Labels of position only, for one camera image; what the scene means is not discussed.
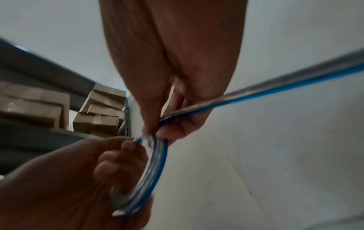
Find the skin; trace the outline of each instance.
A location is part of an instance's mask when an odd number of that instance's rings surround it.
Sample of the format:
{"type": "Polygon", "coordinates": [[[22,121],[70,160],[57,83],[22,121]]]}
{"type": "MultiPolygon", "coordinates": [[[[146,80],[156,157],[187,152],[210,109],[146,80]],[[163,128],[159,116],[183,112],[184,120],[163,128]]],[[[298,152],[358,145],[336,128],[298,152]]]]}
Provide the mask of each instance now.
{"type": "Polygon", "coordinates": [[[138,230],[152,199],[132,217],[112,217],[109,192],[130,191],[148,156],[127,138],[89,139],[37,157],[0,181],[0,228],[138,230]]]}
{"type": "MultiPolygon", "coordinates": [[[[116,68],[140,105],[143,133],[165,115],[226,90],[243,36],[244,0],[99,0],[116,68]]],[[[211,111],[177,119],[158,135],[173,143],[199,129],[211,111]]]]}

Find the stacked cardboard box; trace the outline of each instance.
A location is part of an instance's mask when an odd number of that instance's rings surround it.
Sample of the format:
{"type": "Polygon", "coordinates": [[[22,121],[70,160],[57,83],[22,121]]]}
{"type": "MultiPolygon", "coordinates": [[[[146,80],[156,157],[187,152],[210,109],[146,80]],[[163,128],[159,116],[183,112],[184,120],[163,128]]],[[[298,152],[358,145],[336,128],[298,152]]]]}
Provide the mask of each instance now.
{"type": "Polygon", "coordinates": [[[67,93],[0,81],[0,116],[44,127],[68,129],[67,93]]]}
{"type": "Polygon", "coordinates": [[[99,137],[116,136],[124,121],[125,99],[125,91],[96,84],[73,120],[74,131],[99,137]]]}

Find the palm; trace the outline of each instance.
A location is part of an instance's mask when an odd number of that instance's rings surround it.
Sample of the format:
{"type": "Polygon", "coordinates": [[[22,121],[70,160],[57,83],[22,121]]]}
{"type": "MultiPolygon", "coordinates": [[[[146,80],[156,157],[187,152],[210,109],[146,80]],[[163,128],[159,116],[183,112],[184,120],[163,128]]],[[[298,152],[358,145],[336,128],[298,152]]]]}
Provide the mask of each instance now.
{"type": "Polygon", "coordinates": [[[21,219],[26,229],[70,230],[117,225],[108,198],[111,184],[93,177],[102,151],[84,141],[36,158],[7,176],[0,184],[6,187],[0,207],[12,214],[8,224],[15,226],[21,219]]]}

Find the shelving unit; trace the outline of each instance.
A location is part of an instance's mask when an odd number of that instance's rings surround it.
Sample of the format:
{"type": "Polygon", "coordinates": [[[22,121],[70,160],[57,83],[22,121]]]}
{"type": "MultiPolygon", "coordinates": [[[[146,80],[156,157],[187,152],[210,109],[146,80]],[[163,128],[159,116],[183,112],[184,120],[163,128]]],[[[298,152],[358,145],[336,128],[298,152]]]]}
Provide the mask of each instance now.
{"type": "MultiPolygon", "coordinates": [[[[0,81],[35,86],[71,95],[71,110],[78,111],[95,82],[0,38],[0,81]]],[[[126,136],[130,136],[129,106],[125,105],[126,136]]],[[[49,129],[0,118],[0,175],[26,161],[84,138],[77,132],[49,129]]]]}

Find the blue edge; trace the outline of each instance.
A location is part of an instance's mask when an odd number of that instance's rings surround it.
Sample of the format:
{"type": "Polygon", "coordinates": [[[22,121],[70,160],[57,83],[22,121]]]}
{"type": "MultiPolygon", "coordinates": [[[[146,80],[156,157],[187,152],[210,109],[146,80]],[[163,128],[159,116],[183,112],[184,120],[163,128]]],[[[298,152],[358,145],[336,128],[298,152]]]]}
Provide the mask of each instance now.
{"type": "MultiPolygon", "coordinates": [[[[209,106],[203,107],[203,108],[198,109],[198,110],[194,110],[194,111],[191,111],[191,112],[188,112],[188,113],[178,115],[176,117],[170,117],[170,118],[168,118],[166,120],[163,120],[163,121],[161,121],[159,123],[159,127],[165,125],[166,123],[169,123],[169,122],[173,121],[176,118],[186,117],[186,116],[189,116],[189,115],[192,115],[192,114],[195,114],[195,113],[199,113],[199,112],[202,112],[202,111],[210,110],[210,109],[213,109],[215,107],[222,106],[222,105],[228,105],[228,104],[232,104],[232,103],[236,103],[236,102],[242,102],[242,101],[246,101],[246,100],[249,100],[249,99],[254,99],[254,98],[262,97],[262,96],[267,96],[267,95],[270,95],[270,94],[275,94],[275,93],[278,93],[278,92],[283,92],[283,91],[299,88],[299,87],[314,84],[314,83],[320,83],[320,82],[323,82],[323,81],[326,81],[326,80],[331,80],[331,79],[334,79],[334,78],[344,77],[344,76],[354,74],[354,73],[357,73],[357,72],[360,72],[360,71],[364,71],[364,65],[348,68],[348,69],[341,70],[341,71],[338,71],[338,72],[334,72],[334,73],[331,73],[331,74],[318,76],[318,77],[316,77],[314,79],[309,79],[309,80],[293,83],[293,84],[283,86],[283,87],[279,87],[279,88],[276,88],[276,89],[267,90],[265,92],[249,95],[249,96],[246,96],[246,97],[237,98],[235,100],[221,102],[221,103],[214,104],[214,105],[209,105],[209,106]]],[[[160,178],[160,175],[162,174],[164,165],[166,163],[167,151],[168,151],[168,140],[164,140],[164,148],[163,148],[163,155],[161,157],[161,164],[160,164],[159,170],[157,172],[157,175],[155,177],[155,180],[153,181],[153,183],[149,187],[149,190],[146,192],[145,196],[136,205],[136,208],[133,209],[133,211],[132,211],[133,214],[136,213],[147,202],[147,200],[151,196],[151,194],[153,192],[153,189],[156,186],[156,184],[157,184],[157,182],[158,182],[158,180],[160,178]]]]}

